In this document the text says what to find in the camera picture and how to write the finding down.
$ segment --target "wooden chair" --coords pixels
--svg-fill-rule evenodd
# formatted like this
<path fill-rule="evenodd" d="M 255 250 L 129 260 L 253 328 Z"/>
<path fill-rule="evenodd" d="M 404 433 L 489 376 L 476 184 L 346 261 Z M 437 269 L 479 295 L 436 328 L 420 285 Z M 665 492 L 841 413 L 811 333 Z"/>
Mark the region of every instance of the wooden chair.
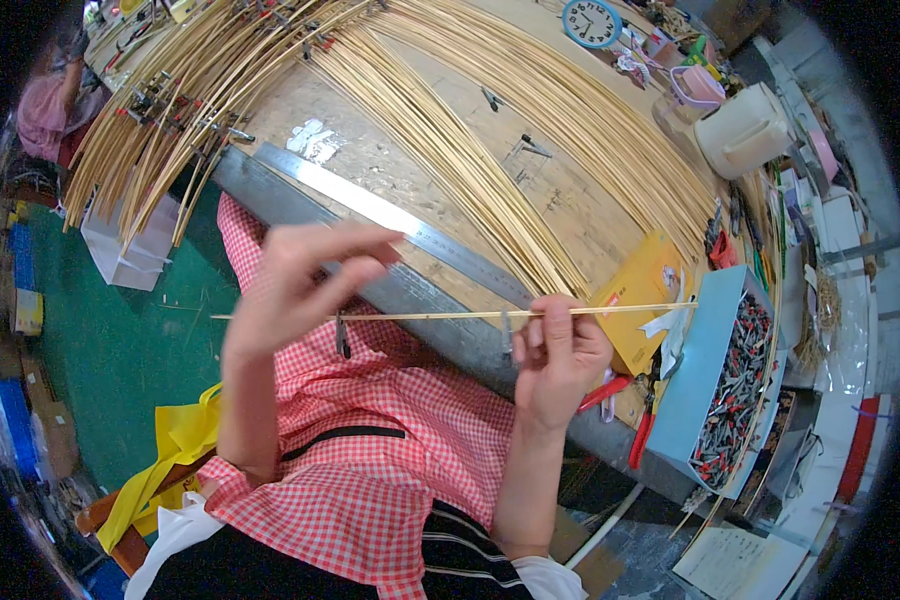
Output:
<path fill-rule="evenodd" d="M 160 495 L 176 486 L 181 481 L 192 477 L 201 467 L 203 467 L 211 458 L 217 455 L 217 450 L 213 449 L 195 460 L 192 464 L 174 464 L 167 473 L 167 476 L 156 488 L 156 494 Z M 81 510 L 76 516 L 76 529 L 83 534 L 84 538 L 96 534 L 107 519 L 110 517 L 110 511 L 113 510 L 113 503 L 117 501 L 120 490 L 110 493 L 107 497 L 96 500 L 87 508 Z M 126 532 L 123 533 L 120 540 L 113 547 L 110 556 L 117 562 L 117 565 L 130 577 L 144 564 L 147 553 L 150 552 L 150 546 L 144 541 L 144 536 L 137 531 L 137 528 L 130 525 Z"/>

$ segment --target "clock face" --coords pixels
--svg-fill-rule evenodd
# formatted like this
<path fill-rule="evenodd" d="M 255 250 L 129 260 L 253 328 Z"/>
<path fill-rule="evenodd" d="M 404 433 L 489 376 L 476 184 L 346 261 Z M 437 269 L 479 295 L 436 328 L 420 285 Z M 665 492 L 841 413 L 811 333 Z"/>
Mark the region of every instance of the clock face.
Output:
<path fill-rule="evenodd" d="M 576 0 L 563 11 L 567 34 L 583 46 L 599 48 L 612 44 L 620 33 L 620 17 L 599 2 Z"/>

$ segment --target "pink shirt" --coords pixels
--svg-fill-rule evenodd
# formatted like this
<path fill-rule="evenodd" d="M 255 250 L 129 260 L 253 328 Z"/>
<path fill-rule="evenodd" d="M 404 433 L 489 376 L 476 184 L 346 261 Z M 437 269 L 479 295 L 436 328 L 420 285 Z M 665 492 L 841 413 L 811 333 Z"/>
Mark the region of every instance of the pink shirt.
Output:
<path fill-rule="evenodd" d="M 107 103 L 104 88 L 76 96 L 73 110 L 67 114 L 60 101 L 63 74 L 51 73 L 31 78 L 17 108 L 17 136 L 24 152 L 37 159 L 57 162 L 60 141 L 72 131 L 93 120 Z"/>
<path fill-rule="evenodd" d="M 216 222 L 246 290 L 264 227 L 227 194 Z M 279 481 L 255 488 L 215 457 L 198 473 L 204 485 L 219 484 L 206 512 L 284 554 L 376 586 L 381 598 L 423 598 L 420 543 L 433 500 L 491 529 L 514 405 L 450 367 L 395 364 L 392 356 L 413 356 L 420 342 L 392 321 L 348 323 L 349 360 L 337 355 L 335 336 L 327 322 L 273 357 L 280 453 L 343 426 L 395 428 L 406 438 L 327 439 L 280 462 Z"/>

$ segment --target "person's right hand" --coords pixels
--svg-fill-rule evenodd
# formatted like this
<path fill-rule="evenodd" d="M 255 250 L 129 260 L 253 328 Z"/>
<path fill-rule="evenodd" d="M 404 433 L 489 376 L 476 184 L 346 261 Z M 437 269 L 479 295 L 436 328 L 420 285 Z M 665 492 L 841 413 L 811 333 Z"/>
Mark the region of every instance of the person's right hand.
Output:
<path fill-rule="evenodd" d="M 571 315 L 584 303 L 569 295 L 538 297 L 530 317 L 513 334 L 520 363 L 514 404 L 517 418 L 543 431 L 566 429 L 589 387 L 611 364 L 613 346 L 593 315 Z"/>
<path fill-rule="evenodd" d="M 237 302 L 226 330 L 227 358 L 254 360 L 273 355 L 325 322 L 368 283 L 400 260 L 392 244 L 403 233 L 375 224 L 339 222 L 279 226 L 264 240 L 257 273 Z M 339 271 L 315 285 L 324 262 Z"/>
<path fill-rule="evenodd" d="M 83 27 L 80 27 L 79 30 L 73 34 L 73 38 L 70 41 L 70 50 L 67 53 L 67 63 L 75 63 L 76 61 L 81 60 L 88 47 L 90 47 L 90 35 L 87 34 L 87 31 Z"/>

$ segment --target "white electric kettle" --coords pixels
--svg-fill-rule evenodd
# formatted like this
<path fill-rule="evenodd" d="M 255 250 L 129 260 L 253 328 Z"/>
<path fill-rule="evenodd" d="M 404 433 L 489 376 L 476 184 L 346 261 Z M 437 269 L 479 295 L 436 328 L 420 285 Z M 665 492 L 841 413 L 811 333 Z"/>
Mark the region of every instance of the white electric kettle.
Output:
<path fill-rule="evenodd" d="M 796 139 L 780 98 L 762 82 L 696 121 L 694 133 L 703 157 L 726 180 L 782 155 Z"/>

